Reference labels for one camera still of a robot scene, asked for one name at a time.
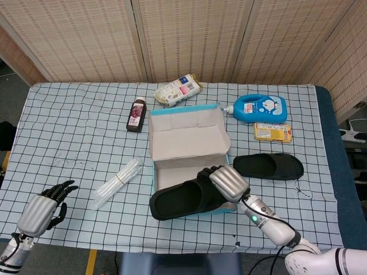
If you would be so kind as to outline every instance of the yellow box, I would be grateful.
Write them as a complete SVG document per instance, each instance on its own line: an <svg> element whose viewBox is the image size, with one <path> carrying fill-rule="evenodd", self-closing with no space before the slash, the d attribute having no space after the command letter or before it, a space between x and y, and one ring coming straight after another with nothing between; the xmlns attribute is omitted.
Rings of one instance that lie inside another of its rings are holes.
<svg viewBox="0 0 367 275"><path fill-rule="evenodd" d="M292 131L289 124L254 123L256 140L267 140L269 142L291 142Z"/></svg>

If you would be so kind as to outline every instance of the black slipper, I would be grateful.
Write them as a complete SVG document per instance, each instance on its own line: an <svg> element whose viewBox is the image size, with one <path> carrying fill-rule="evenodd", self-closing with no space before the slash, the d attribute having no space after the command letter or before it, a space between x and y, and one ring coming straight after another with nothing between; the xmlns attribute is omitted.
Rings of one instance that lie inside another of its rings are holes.
<svg viewBox="0 0 367 275"><path fill-rule="evenodd" d="M150 198L149 206L152 216L164 221L211 211L225 202L227 200L208 178L161 189Z"/></svg>
<svg viewBox="0 0 367 275"><path fill-rule="evenodd" d="M258 179L299 179L304 172L302 163L285 153L237 156L233 167L241 176Z"/></svg>

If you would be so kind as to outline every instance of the clear plastic tube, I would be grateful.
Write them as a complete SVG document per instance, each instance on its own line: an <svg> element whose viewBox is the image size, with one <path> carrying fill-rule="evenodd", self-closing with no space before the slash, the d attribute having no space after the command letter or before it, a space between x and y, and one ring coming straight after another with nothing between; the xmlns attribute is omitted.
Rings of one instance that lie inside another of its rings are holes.
<svg viewBox="0 0 367 275"><path fill-rule="evenodd" d="M129 161L120 172L95 191L94 209L97 210L104 205L106 201L140 172L142 168L142 162L138 158L133 158Z"/></svg>

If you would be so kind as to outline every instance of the robot finger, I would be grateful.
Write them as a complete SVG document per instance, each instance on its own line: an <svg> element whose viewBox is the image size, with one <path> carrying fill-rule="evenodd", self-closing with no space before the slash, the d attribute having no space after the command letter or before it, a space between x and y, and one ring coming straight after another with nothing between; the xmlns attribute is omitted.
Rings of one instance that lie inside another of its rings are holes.
<svg viewBox="0 0 367 275"><path fill-rule="evenodd" d="M48 191L50 191L50 189L46 189L46 190L42 191L41 196L45 196Z"/></svg>
<svg viewBox="0 0 367 275"><path fill-rule="evenodd" d="M55 185L55 186L51 187L50 189L47 189L47 192L46 192L45 194L43 194L43 196L50 198L50 197L51 197L51 195L55 192L55 190L56 190L59 186L60 186L60 185L59 185L59 184L57 184L57 185Z"/></svg>
<svg viewBox="0 0 367 275"><path fill-rule="evenodd" d="M60 204L60 202L62 202L67 195L72 192L73 190L77 190L79 188L79 186L69 186L67 187L64 191L62 191L57 198L55 199L57 201L57 205Z"/></svg>
<svg viewBox="0 0 367 275"><path fill-rule="evenodd" d="M67 210L68 210L67 204L65 202L62 203L60 213L58 214L56 218L53 218L50 221L50 224L48 225L47 230L50 230L51 228L53 228L54 226L62 222L65 219L65 216L67 215Z"/></svg>
<svg viewBox="0 0 367 275"><path fill-rule="evenodd" d="M68 187L70 184L75 183L75 180L67 180L66 182L62 183L61 185L63 186L63 188Z"/></svg>
<svg viewBox="0 0 367 275"><path fill-rule="evenodd" d="M209 179L209 175L212 174L214 171L209 169L209 168L204 168L202 171L200 171L197 174L197 179L201 179L201 180L208 180Z"/></svg>
<svg viewBox="0 0 367 275"><path fill-rule="evenodd" d="M58 198L64 192L64 189L67 189L68 186L70 184L73 184L74 182L75 182L74 180L67 180L62 184L58 184L58 188L55 189L50 198L57 200L56 198Z"/></svg>
<svg viewBox="0 0 367 275"><path fill-rule="evenodd" d="M224 165L219 165L219 166L211 166L210 169L214 170L214 171L217 171L219 168L222 168L224 167Z"/></svg>
<svg viewBox="0 0 367 275"><path fill-rule="evenodd" d="M50 199L56 199L60 193L64 190L64 187L62 184L58 184L57 188L54 190L54 192L51 194Z"/></svg>

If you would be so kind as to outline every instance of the box lid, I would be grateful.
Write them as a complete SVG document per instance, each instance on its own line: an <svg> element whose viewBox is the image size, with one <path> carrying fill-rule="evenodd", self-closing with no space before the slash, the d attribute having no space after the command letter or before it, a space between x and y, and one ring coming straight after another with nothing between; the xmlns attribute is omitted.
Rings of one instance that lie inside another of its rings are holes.
<svg viewBox="0 0 367 275"><path fill-rule="evenodd" d="M154 161L226 154L231 140L219 105L153 110L149 150Z"/></svg>

